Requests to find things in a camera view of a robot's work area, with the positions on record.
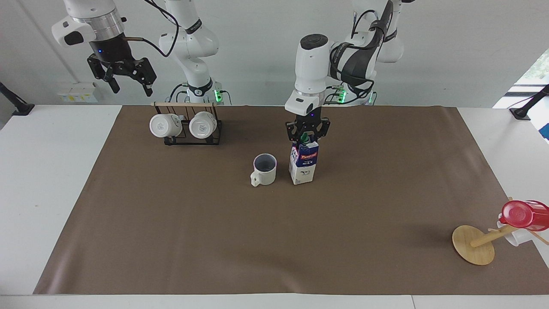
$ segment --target brown mat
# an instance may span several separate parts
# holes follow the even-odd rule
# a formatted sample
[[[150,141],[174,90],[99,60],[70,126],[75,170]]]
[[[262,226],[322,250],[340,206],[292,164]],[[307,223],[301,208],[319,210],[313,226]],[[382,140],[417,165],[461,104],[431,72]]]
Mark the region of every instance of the brown mat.
[[[325,108],[315,180],[294,186],[280,107],[219,108],[221,146],[164,146],[124,107],[35,294],[549,294],[530,242],[474,266],[455,227],[507,197],[455,108]],[[253,158],[279,160],[252,187]]]

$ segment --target wooden base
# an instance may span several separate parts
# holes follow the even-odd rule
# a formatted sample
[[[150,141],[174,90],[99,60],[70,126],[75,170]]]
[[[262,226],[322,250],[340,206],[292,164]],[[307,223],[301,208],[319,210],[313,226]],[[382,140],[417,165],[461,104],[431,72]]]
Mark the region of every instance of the wooden base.
[[[467,262],[475,265],[488,265],[494,260],[494,246],[487,242],[481,246],[473,248],[471,241],[484,236],[484,233],[470,225],[462,225],[452,233],[452,242],[457,253]]]

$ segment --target milk carton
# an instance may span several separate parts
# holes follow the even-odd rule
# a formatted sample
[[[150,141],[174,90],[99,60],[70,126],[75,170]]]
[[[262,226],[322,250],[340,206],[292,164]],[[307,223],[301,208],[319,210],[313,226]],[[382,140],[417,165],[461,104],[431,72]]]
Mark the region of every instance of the milk carton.
[[[318,157],[318,143],[292,144],[290,153],[290,176],[294,185],[312,181],[315,173],[316,160]]]

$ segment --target green light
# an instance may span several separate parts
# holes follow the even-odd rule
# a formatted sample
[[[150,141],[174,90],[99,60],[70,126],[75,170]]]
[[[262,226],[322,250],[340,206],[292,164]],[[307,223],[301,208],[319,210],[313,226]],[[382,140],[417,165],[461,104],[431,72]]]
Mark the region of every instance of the green light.
[[[221,93],[219,93],[218,90],[214,90],[214,93],[215,93],[215,100],[216,101],[218,101],[218,102],[223,101],[223,96],[221,95]]]
[[[341,93],[339,94],[338,103],[345,102],[345,96],[346,95],[347,95],[347,91],[342,90]]]

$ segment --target white table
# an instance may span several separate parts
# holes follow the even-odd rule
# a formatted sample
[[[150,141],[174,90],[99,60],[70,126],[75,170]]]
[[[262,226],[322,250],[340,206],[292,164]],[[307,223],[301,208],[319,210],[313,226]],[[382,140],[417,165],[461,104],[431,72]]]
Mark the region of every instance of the white table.
[[[29,295],[120,108],[37,106],[0,130],[0,295],[26,295],[0,296],[0,308],[503,309],[549,304],[549,296]],[[549,145],[534,127],[514,120],[507,110],[459,111],[506,194],[549,201]],[[549,233],[542,235],[549,239]],[[535,243],[549,265],[549,247]]]

